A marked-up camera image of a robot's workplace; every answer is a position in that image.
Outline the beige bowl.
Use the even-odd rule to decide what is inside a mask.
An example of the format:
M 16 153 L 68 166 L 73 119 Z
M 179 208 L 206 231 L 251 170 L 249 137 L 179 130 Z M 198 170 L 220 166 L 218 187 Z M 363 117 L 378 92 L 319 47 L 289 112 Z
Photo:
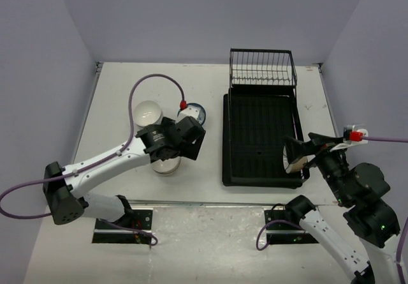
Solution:
M 171 170 L 160 170 L 159 168 L 154 168 L 153 171 L 159 176 L 171 176 L 177 171 L 177 168 L 173 168 Z
M 169 160 L 157 160 L 154 163 L 151 164 L 151 168 L 159 168 L 160 170 L 171 170 L 173 168 L 178 168 L 180 165 L 181 159 L 178 158 L 172 158 Z
M 286 152 L 285 147 L 283 148 L 283 157 L 282 157 L 282 159 L 283 159 L 284 170 L 285 170 L 285 172 L 287 174 L 300 172 L 308 162 L 308 157 L 304 156 L 303 158 L 300 158 L 298 161 L 296 161 L 294 163 L 290 163 L 288 161 L 287 152 Z

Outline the white bowl blue flowers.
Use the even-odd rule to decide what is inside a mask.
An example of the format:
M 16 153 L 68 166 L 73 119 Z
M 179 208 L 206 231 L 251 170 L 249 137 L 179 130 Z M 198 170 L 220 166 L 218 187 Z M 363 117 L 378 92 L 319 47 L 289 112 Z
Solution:
M 188 103 L 184 114 L 195 118 L 200 124 L 204 124 L 206 120 L 206 111 L 203 106 L 198 103 Z

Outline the red patterned blue bowl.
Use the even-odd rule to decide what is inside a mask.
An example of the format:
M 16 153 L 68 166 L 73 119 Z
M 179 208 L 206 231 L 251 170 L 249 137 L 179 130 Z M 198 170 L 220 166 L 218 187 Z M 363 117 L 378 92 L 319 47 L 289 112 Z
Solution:
M 206 121 L 206 117 L 207 117 L 206 110 L 205 110 L 204 107 L 202 107 L 201 105 L 198 105 L 198 112 L 199 112 L 199 114 L 198 114 L 198 122 L 199 122 L 201 125 L 204 125 L 204 123 L 205 123 L 205 121 Z

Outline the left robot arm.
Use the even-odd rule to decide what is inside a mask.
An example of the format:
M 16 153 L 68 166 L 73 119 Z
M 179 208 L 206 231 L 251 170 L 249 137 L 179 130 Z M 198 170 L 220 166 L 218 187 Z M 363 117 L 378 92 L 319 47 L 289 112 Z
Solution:
M 177 157 L 196 160 L 206 131 L 193 117 L 179 122 L 163 118 L 105 153 L 81 163 L 45 167 L 43 192 L 56 225 L 65 225 L 80 217 L 101 218 L 118 228 L 132 222 L 133 213 L 122 195 L 107 197 L 93 193 L 100 184 L 133 168 L 158 160 Z

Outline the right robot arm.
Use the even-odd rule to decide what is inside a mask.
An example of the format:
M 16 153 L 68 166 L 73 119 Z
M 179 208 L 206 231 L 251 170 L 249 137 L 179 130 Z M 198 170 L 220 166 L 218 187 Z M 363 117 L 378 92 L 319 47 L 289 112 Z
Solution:
M 302 228 L 338 262 L 351 283 L 407 283 L 402 249 L 407 227 L 401 227 L 395 211 L 384 200 L 390 186 L 381 169 L 371 163 L 349 168 L 346 150 L 373 140 L 367 130 L 346 130 L 341 137 L 309 133 L 304 142 L 284 137 L 284 157 L 289 165 L 311 156 L 304 168 L 316 167 L 347 211 L 347 225 L 363 244 L 367 255 L 359 256 L 336 231 L 324 223 L 315 205 L 303 195 L 285 206 L 284 220 Z

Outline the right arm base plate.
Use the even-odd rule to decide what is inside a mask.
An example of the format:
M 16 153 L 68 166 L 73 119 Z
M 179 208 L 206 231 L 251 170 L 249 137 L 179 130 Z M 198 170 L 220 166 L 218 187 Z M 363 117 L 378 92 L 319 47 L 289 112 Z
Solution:
M 286 220 L 289 218 L 282 206 L 264 211 L 265 223 L 272 220 Z M 315 240 L 308 232 L 297 229 L 286 223 L 274 223 L 266 229 L 266 239 L 269 244 L 316 244 Z

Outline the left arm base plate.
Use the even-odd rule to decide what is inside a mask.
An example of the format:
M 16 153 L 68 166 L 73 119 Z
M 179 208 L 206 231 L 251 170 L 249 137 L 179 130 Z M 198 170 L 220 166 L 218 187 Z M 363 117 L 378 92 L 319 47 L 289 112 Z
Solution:
M 143 230 L 151 233 L 153 210 L 134 209 L 136 216 L 122 227 Z M 92 243 L 93 244 L 146 244 L 152 242 L 152 237 L 132 233 L 128 230 L 117 229 L 97 219 L 95 222 Z

